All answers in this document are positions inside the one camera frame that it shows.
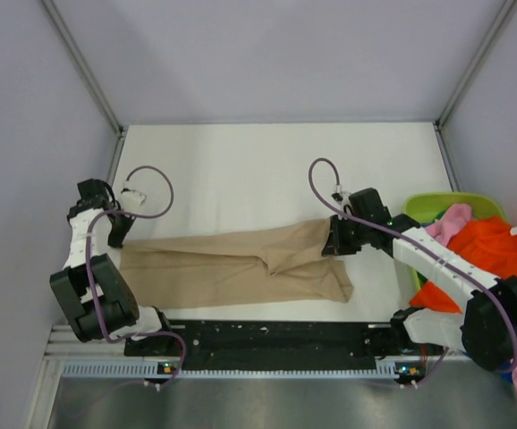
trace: tan trousers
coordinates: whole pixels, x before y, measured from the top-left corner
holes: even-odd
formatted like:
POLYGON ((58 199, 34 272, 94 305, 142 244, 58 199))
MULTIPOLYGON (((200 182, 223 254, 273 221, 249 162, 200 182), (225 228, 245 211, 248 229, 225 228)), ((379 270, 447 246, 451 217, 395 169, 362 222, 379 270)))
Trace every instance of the tan trousers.
POLYGON ((121 272, 139 304, 213 307, 299 299, 346 302, 342 261, 322 257, 329 220, 265 231, 125 243, 121 272))

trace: gray wall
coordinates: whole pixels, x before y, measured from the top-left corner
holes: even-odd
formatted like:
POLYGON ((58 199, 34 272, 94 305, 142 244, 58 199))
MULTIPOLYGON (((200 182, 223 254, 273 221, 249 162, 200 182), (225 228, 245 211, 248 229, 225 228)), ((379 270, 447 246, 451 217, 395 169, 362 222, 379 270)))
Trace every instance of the gray wall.
POLYGON ((56 0, 127 123, 434 120, 504 0, 56 0))
POLYGON ((458 179, 517 223, 517 12, 446 127, 458 179))
POLYGON ((35 0, 0 0, 0 428, 19 428, 50 326, 47 277, 68 251, 76 182, 114 136, 35 0))

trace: red garment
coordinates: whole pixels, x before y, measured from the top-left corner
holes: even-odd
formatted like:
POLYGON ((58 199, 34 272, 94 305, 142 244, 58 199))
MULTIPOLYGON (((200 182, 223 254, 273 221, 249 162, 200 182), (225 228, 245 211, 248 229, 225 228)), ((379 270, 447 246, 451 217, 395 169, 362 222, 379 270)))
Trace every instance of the red garment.
MULTIPOLYGON (((511 235, 511 225, 499 217, 470 221, 447 247, 478 268, 501 278, 517 276, 517 235, 511 235)), ((423 286, 410 305, 461 313, 457 304, 432 282, 423 286)))

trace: purple cable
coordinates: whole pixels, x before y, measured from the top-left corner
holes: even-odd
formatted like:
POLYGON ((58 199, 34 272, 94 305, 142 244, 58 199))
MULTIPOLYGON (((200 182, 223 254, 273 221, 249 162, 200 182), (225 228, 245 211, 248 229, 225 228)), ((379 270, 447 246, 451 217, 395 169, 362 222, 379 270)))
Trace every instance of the purple cable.
MULTIPOLYGON (((106 321, 104 319, 104 315, 103 315, 103 312, 101 311, 101 306, 99 304, 99 297, 97 296, 96 280, 94 279, 94 274, 91 271, 91 233, 93 232, 94 226, 96 225, 97 221, 102 216, 106 216, 106 215, 126 215, 126 216, 136 217, 136 218, 140 218, 140 219, 156 219, 158 217, 166 215, 167 212, 169 212, 169 210, 171 209, 171 206, 173 205, 173 202, 174 202, 173 184, 171 183, 171 181, 169 180, 169 178, 167 177, 167 175, 164 172, 162 172, 161 170, 159 170, 158 168, 156 168, 154 166, 142 165, 140 167, 137 167, 128 174, 126 180, 128 181, 132 177, 132 175, 135 174, 136 172, 138 172, 139 170, 153 170, 154 172, 159 173, 159 175, 161 175, 161 177, 163 177, 163 179, 167 182, 167 185, 169 186, 169 191, 171 194, 170 198, 169 198, 169 204, 167 205, 167 207, 162 212, 157 213, 157 214, 135 214, 135 213, 126 212, 124 210, 106 210, 104 212, 101 212, 100 214, 98 214, 96 217, 94 217, 91 220, 91 222, 89 223, 89 226, 88 226, 88 234, 86 237, 86 254, 85 254, 85 256, 86 256, 86 273, 88 275, 89 288, 91 289, 91 296, 92 296, 92 299, 94 302, 94 308, 96 309, 97 321, 99 323, 99 329, 100 329, 102 335, 104 336, 104 338, 106 339, 106 341, 109 342, 110 344, 117 343, 117 342, 125 340, 127 338, 136 336, 138 334, 130 333, 130 334, 124 335, 122 337, 117 337, 115 339, 111 338, 109 335, 109 331, 107 330, 107 327, 106 327, 106 321)), ((171 377, 168 378, 163 385, 169 384, 179 374, 179 372, 181 371, 181 368, 183 366, 183 361, 185 360, 185 354, 187 352, 187 345, 185 344, 185 341, 183 340, 183 338, 181 338, 181 336, 177 335, 176 333, 166 332, 166 331, 145 332, 145 333, 142 333, 141 336, 143 336, 143 337, 157 337, 157 336, 172 337, 172 338, 175 338, 176 340, 178 340, 179 343, 181 344, 181 355, 179 357, 179 365, 177 367, 177 370, 172 373, 171 377)))
POLYGON ((344 211, 334 207, 331 203, 326 201, 324 199, 324 197, 322 197, 322 195, 320 194, 320 192, 318 192, 318 190, 316 189, 316 186, 314 184, 314 180, 312 178, 312 173, 314 171, 314 167, 316 167, 316 165, 318 163, 327 163, 328 165, 330 165, 332 167, 332 169, 334 170, 334 172, 335 172, 336 184, 340 185, 341 183, 340 183, 340 176, 337 173, 338 169, 336 168, 335 164, 332 161, 330 161, 329 159, 327 159, 327 158, 318 158, 318 159, 314 160, 314 162, 310 165, 310 168, 309 168, 309 185, 310 185, 310 189, 312 189, 312 192, 314 192, 314 195, 316 195, 316 197, 320 200, 320 202, 324 206, 328 207, 330 210, 332 210, 336 214, 340 215, 341 217, 345 217, 346 219, 349 219, 349 220, 351 220, 353 222, 361 223, 362 225, 368 226, 370 228, 374 228, 375 230, 379 230, 379 231, 385 232, 387 234, 390 234, 390 235, 396 237, 397 239, 405 240, 405 241, 411 243, 412 246, 415 246, 416 248, 418 248, 419 250, 421 250, 422 252, 424 252, 426 255, 428 255, 429 257, 433 258, 434 260, 442 262, 443 264, 445 264, 445 266, 448 269, 450 269, 454 273, 460 275, 463 279, 465 279, 468 282, 472 283, 473 285, 475 285, 475 287, 477 287, 479 290, 481 290, 484 294, 487 295, 489 300, 497 308, 497 311, 499 312, 499 315, 503 318, 503 321, 504 321, 505 326, 507 328, 507 332, 509 333, 509 336, 511 337, 511 343, 513 344, 513 361, 511 362, 511 364, 506 369, 500 369, 500 370, 497 370, 497 372, 499 372, 499 373, 510 373, 510 372, 512 372, 512 370, 517 367, 517 335, 515 334, 515 329, 513 328, 513 324, 511 323, 511 319, 509 319, 509 316, 507 315, 507 312, 505 311, 505 309, 503 308, 503 306, 501 305, 499 300, 496 298, 496 296, 490 290, 488 290, 485 286, 483 286, 483 284, 481 284, 480 282, 475 280, 469 274, 465 273, 464 271, 460 270, 459 268, 457 268, 456 266, 450 264, 449 262, 446 262, 443 258, 439 257, 434 252, 432 252, 431 250, 429 250, 425 246, 421 245, 421 243, 419 243, 418 241, 416 241, 416 240, 414 240, 414 239, 412 239, 410 237, 406 237, 405 235, 401 234, 398 231, 391 230, 390 228, 386 228, 385 226, 379 225, 377 223, 369 222, 369 221, 367 221, 365 219, 362 219, 360 217, 354 216, 352 214, 348 214, 348 213, 346 213, 346 212, 344 212, 344 211))

